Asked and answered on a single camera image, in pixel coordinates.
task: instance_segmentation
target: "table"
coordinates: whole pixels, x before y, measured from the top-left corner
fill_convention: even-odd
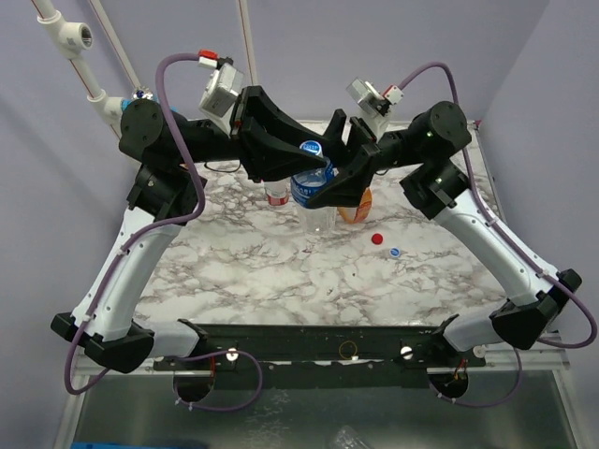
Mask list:
[[[319,133],[326,127],[306,125]],[[494,207],[474,132],[469,151],[481,194]],[[453,159],[465,171],[461,154]],[[248,181],[243,170],[202,169],[209,180],[206,209],[165,251],[136,318],[434,326],[452,314],[503,300],[503,290],[487,269],[409,205],[399,181],[413,169],[376,176],[366,222],[345,224],[338,216],[333,235],[316,242],[299,228],[292,201],[269,206],[263,187]],[[375,232],[385,238],[380,246],[371,242]],[[402,250],[400,258],[389,255],[391,247]]]

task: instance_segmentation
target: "red bottle cap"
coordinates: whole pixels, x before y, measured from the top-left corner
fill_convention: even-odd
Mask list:
[[[373,243],[375,245],[380,245],[381,243],[383,243],[383,236],[381,236],[378,232],[376,234],[373,234],[373,237],[371,238],[371,240],[373,241]]]

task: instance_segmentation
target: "blue bottle cap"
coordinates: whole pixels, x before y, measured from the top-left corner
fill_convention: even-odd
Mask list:
[[[310,152],[314,156],[322,154],[322,145],[320,145],[320,143],[318,143],[315,140],[306,140],[301,145],[299,145],[299,148],[301,150],[304,150],[305,152]]]

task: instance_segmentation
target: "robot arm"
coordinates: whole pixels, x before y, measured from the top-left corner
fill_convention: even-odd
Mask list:
[[[457,105],[440,102],[418,115],[407,129],[386,133],[390,106],[399,101],[401,92],[391,86],[379,94],[370,84],[357,80],[352,84],[352,96],[362,112],[360,117],[350,119],[350,134],[344,144],[341,135],[345,115],[341,110],[335,111],[325,134],[317,135],[280,111],[260,86],[246,87],[237,94],[239,78],[229,69],[232,66],[228,61],[206,64],[215,65],[215,71],[200,105],[212,121],[187,121],[181,114],[174,114],[196,162],[239,159],[251,180],[277,181],[324,165],[320,158],[299,150],[302,141],[317,139],[339,174],[311,197],[311,208],[356,206],[377,171],[419,165],[401,182],[410,203],[460,239],[509,297],[499,310],[455,316],[441,324],[431,337],[441,337],[445,355],[502,340],[528,349],[562,310],[566,295],[528,268],[485,221],[466,175],[449,160],[471,141],[466,119]],[[197,204],[193,184],[182,167],[161,108],[150,100],[136,100],[124,111],[121,128],[119,148],[140,161],[141,168],[127,197],[129,206],[119,237],[94,285],[72,313],[58,314],[52,321],[52,329],[66,340],[72,340],[80,324],[88,320],[91,298],[123,241],[154,221],[188,214]],[[576,291],[581,281],[573,270],[558,273],[489,213],[491,220],[497,221],[543,270],[570,291]],[[85,353],[98,364],[130,372],[147,357],[210,352],[207,336],[184,320],[145,324],[132,321],[153,269],[183,226],[170,224],[155,229],[124,254],[80,341]]]
[[[359,129],[356,123],[352,131]],[[499,309],[491,306],[452,317],[442,324],[439,333],[458,352],[501,341],[529,349],[562,311],[568,297],[537,275],[496,227],[534,259],[544,273],[571,292],[580,287],[581,279],[572,269],[558,272],[541,259],[484,202],[490,220],[481,213],[467,176],[449,160],[472,139],[460,107],[450,102],[438,103],[418,115],[406,130],[385,133],[378,143],[373,138],[368,140],[367,131],[362,130],[363,137],[353,141],[350,135],[348,147],[354,145],[356,157],[311,198],[308,206],[356,206],[376,171],[418,164],[401,181],[411,205],[456,236],[489,269],[508,296]]]

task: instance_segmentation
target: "water bottle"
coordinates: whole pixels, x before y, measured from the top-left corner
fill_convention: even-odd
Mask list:
[[[296,202],[299,225],[307,234],[327,235],[335,225],[335,208],[306,209],[305,206],[310,196],[333,179],[333,166],[323,156],[322,146],[317,141],[307,140],[299,148],[327,161],[325,168],[304,171],[291,177],[291,195]]]

